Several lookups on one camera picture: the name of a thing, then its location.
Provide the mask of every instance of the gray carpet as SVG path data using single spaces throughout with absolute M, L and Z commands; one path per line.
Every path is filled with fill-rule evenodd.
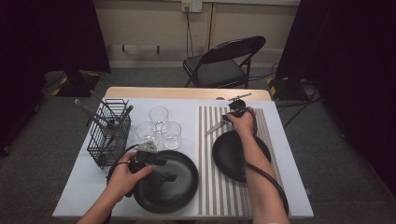
M 251 71 L 253 76 L 269 72 Z M 60 74 L 47 74 L 48 83 Z M 113 69 L 95 91 L 104 96 L 111 86 L 183 87 L 186 81 L 182 68 Z M 88 118 L 74 105 L 75 98 L 51 96 L 56 87 L 43 90 L 39 110 L 10 145 L 10 155 L 0 158 L 0 223 L 73 223 L 51 215 L 87 134 Z M 250 88 L 268 89 L 264 79 Z M 312 94 L 312 87 L 306 91 Z M 93 98 L 79 100 L 92 108 L 99 105 Z M 282 122 L 300 108 L 279 108 Z M 285 132 L 315 214 L 292 223 L 396 223 L 396 203 L 369 163 L 342 138 L 325 104 L 309 105 Z

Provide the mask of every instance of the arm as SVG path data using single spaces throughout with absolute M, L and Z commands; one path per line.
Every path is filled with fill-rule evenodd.
M 120 162 L 128 162 L 133 156 L 134 152 L 127 152 Z M 105 190 L 78 223 L 104 223 L 113 207 L 134 187 L 137 181 L 148 175 L 152 169 L 152 165 L 148 165 L 132 174 L 128 169 L 128 163 L 118 165 Z
M 241 118 L 228 115 L 242 140 L 245 160 L 276 179 L 271 163 L 262 153 L 253 136 L 253 117 L 245 113 Z M 265 177 L 247 168 L 247 185 L 253 201 L 254 224 L 290 223 L 277 189 Z

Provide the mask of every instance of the white table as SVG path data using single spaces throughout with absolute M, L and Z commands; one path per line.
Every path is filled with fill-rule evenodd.
M 148 112 L 152 107 L 163 105 L 169 109 L 169 119 L 178 121 L 183 129 L 182 145 L 178 151 L 189 156 L 197 166 L 199 160 L 197 144 L 197 136 L 199 135 L 197 129 L 198 107 L 226 107 L 229 103 L 228 101 L 200 99 L 129 98 L 126 100 L 129 100 L 129 103 L 134 105 L 134 110 L 131 112 L 132 127 L 128 146 L 137 143 L 137 137 L 134 134 L 136 125 L 142 121 L 149 120 Z M 303 182 L 291 154 L 274 102 L 247 101 L 247 105 L 262 109 L 265 115 L 266 126 L 268 127 L 270 141 L 274 149 L 273 156 L 276 160 L 276 172 L 289 200 L 290 218 L 312 217 L 313 211 L 307 199 Z M 86 150 L 89 141 L 90 137 L 87 134 L 62 197 L 53 213 L 54 217 L 78 219 L 92 206 L 106 186 L 108 168 L 101 170 L 96 165 Z M 159 149 L 162 150 L 164 147 L 159 144 Z M 113 209 L 112 218 L 129 220 L 249 218 L 244 214 L 236 214 L 235 212 L 220 216 L 213 211 L 213 208 L 209 209 L 208 213 L 200 215 L 198 207 L 201 202 L 198 202 L 197 195 L 198 193 L 185 208 L 168 215 L 152 214 L 140 207 L 134 198 L 124 198 Z

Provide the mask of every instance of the wire basket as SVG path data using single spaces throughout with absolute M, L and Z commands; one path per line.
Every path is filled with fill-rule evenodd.
M 106 105 L 100 104 L 96 114 L 99 118 L 106 120 L 98 119 L 100 123 L 92 124 L 91 141 L 87 148 L 101 169 L 113 165 L 116 159 L 123 154 L 131 128 L 129 114 L 124 120 L 121 119 L 127 113 L 128 102 L 125 103 L 121 99 L 106 99 L 103 103 Z

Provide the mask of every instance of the chair seat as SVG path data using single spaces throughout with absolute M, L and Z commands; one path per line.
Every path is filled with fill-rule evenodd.
M 184 60 L 184 65 L 189 71 L 194 71 L 202 56 L 190 57 Z M 244 70 L 234 60 L 227 60 L 218 63 L 202 64 L 198 70 L 198 83 L 204 88 L 218 88 L 241 85 L 247 81 L 248 77 Z

